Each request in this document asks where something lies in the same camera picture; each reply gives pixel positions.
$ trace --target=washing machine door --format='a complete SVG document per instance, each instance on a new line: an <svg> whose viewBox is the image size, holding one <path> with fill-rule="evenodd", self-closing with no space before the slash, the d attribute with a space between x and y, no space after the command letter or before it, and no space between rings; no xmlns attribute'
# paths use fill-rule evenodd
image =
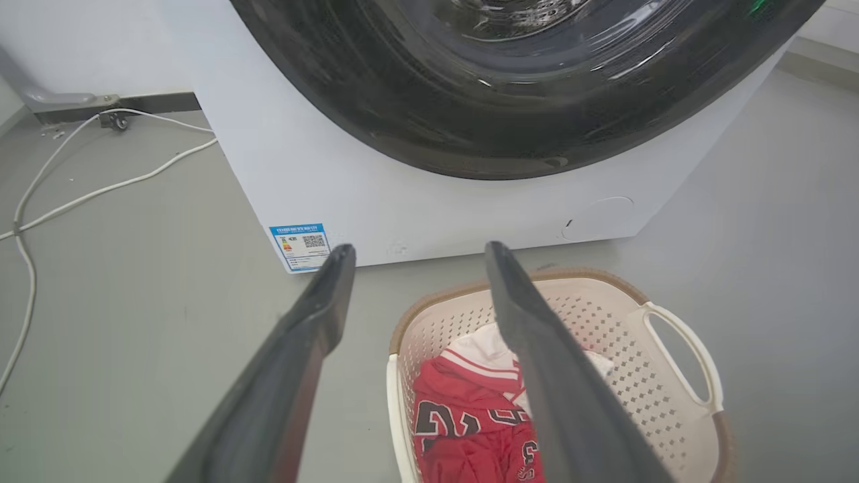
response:
<svg viewBox="0 0 859 483"><path fill-rule="evenodd" d="M438 174L580 168L733 87L823 0L231 0L282 73Z"/></svg>

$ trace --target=baseboard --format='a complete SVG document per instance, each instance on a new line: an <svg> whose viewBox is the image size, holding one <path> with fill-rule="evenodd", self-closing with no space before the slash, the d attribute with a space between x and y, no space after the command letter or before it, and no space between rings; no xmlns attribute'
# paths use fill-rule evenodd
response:
<svg viewBox="0 0 859 483"><path fill-rule="evenodd" d="M97 113L113 107L128 107L146 113L180 113L200 110L200 103L193 92L175 94L139 95L122 97L110 106L76 107L59 111L36 113L36 119L43 125L65 124L87 120Z"/></svg>
<svg viewBox="0 0 859 483"><path fill-rule="evenodd" d="M788 51L778 61L776 68L801 79L829 84L859 94L859 72L853 70L854 67L851 64L843 62L835 64L828 58L820 60L817 55L812 58L803 55L803 53Z"/></svg>

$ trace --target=sticker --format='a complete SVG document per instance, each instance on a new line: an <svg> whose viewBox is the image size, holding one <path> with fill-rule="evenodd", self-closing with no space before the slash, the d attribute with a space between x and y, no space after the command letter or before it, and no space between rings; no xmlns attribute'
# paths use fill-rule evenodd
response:
<svg viewBox="0 0 859 483"><path fill-rule="evenodd" d="M331 249L322 223L269 227L292 272L319 270Z"/></svg>

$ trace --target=basket rim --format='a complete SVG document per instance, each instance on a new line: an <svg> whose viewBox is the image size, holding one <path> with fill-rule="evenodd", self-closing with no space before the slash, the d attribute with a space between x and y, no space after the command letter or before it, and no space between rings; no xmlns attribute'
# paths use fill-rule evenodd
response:
<svg viewBox="0 0 859 483"><path fill-rule="evenodd" d="M632 286L632 284L630 284L626 280L623 280L621 277L618 277L617 275L611 274L609 272L596 270L594 268L554 268L550 270L530 272L528 273L528 277L533 282L539 282L543 280L557 280L560 278L592 278L595 280L599 280L600 282L605 282L613 286L614 288L623 291L638 305L644 305L645 303L650 301L650 299L648 299L647 296L645 296L639 289L635 288L634 286ZM405 330L409 327L411 322L418 314L420 314L430 306L450 300L452 298L462 297L488 289L489 280L484 279L479 282L472 282L470 284L461 285L453 289L440 291L421 298L416 303L414 303L408 310L406 310L402 317L400 317L399 322L397 323L397 327L394 328L393 335L391 336L391 345L388 347L388 354L399 354L399 348L403 343L403 336L405 335Z"/></svg>
<svg viewBox="0 0 859 483"><path fill-rule="evenodd" d="M614 288L621 290L638 305L644 305L650 302L639 289L623 280L621 277L609 272L597 270L595 268L574 267L574 268L553 268L549 270L539 270L529 272L528 277L533 282L543 280L557 280L560 278L591 278L605 282ZM398 354L399 349L405 336L405 330L411 325L415 317L426 310L427 308L437 303L445 302L452 298L470 295L475 292L488 290L490 288L489 280L484 279L479 282L472 282L455 287L449 290L443 290L433 294L429 294L414 303L400 317L397 327L394 328L391 336L391 344L388 347L388 354ZM716 438L719 446L719 461L716 464L716 471L713 473L712 483L729 483L736 481L736 458L734 456L734 436L728 426L728 417L724 411L715 413L711 417L713 424L716 427Z"/></svg>

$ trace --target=white cloth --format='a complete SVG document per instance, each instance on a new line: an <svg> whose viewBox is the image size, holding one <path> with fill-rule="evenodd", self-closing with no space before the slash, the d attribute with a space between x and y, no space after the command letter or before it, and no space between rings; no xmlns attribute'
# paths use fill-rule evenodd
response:
<svg viewBox="0 0 859 483"><path fill-rule="evenodd" d="M614 367L612 360L596 352L585 351L585 354L605 379ZM531 416L531 405L528 403L519 359L507 348L497 324L487 324L473 333L454 340L442 352L441 357L482 377L492 380L506 379L511 383L516 381L516 384L511 384L511 388L516 390L503 393L504 397Z"/></svg>

